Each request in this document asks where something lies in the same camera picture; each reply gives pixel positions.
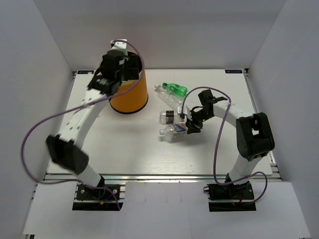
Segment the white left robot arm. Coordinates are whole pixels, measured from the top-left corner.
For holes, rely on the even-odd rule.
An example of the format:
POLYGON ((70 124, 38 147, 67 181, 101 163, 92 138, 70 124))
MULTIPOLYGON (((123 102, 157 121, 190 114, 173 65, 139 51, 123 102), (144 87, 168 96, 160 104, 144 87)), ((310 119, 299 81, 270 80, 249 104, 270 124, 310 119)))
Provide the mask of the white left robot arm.
POLYGON ((105 179, 89 164, 89 156, 82 150, 85 138, 100 112, 114 97, 122 96, 124 82, 138 82, 144 73, 144 63, 137 53, 111 49, 102 57, 79 108, 57 135, 49 135, 46 146, 53 163, 73 174, 88 187, 95 199, 105 194, 105 179))

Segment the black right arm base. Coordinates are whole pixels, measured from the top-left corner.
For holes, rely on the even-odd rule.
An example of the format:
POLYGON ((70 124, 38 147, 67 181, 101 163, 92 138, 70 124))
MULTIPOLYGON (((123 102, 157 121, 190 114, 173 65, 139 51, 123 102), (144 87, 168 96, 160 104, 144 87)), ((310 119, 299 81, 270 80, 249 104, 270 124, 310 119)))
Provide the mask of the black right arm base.
POLYGON ((207 184, 203 191, 208 194, 210 212, 256 211, 255 196, 250 182, 226 186, 207 184))

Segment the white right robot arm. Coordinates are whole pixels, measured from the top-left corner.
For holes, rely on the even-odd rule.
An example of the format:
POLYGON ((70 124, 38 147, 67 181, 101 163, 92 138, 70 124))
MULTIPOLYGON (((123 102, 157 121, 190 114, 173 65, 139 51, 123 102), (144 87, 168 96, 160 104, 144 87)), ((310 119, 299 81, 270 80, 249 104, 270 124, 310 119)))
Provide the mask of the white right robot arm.
POLYGON ((213 117, 222 119, 218 132, 213 163, 217 163, 217 152, 224 124, 227 122, 236 129, 238 158, 228 173, 224 183, 226 195, 232 199, 243 193, 243 186, 255 175, 254 169, 259 161, 275 148, 275 141, 268 117, 265 113, 247 112, 234 104, 231 98, 222 93, 221 97, 212 94, 214 88, 200 87, 198 94, 201 105, 190 110, 182 110, 186 114, 187 134, 200 133, 203 123, 213 117))

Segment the clear bottle blue label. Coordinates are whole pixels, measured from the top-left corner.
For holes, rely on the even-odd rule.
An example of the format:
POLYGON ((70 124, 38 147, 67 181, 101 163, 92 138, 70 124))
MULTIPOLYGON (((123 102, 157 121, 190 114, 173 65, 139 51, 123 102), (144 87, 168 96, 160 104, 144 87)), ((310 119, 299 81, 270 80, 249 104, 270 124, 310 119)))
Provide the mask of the clear bottle blue label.
POLYGON ((175 123, 169 124, 159 131, 160 136, 163 137, 166 142, 175 142, 186 135, 187 127, 185 123, 175 123))

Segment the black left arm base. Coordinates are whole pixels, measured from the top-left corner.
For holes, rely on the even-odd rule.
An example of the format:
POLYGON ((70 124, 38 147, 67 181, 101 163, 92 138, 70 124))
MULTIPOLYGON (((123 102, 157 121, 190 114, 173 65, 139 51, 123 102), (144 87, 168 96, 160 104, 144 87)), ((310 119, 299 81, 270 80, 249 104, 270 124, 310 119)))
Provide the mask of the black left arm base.
POLYGON ((95 190, 78 184, 75 191, 73 211, 119 211, 124 203, 124 185, 108 184, 111 190, 95 190))

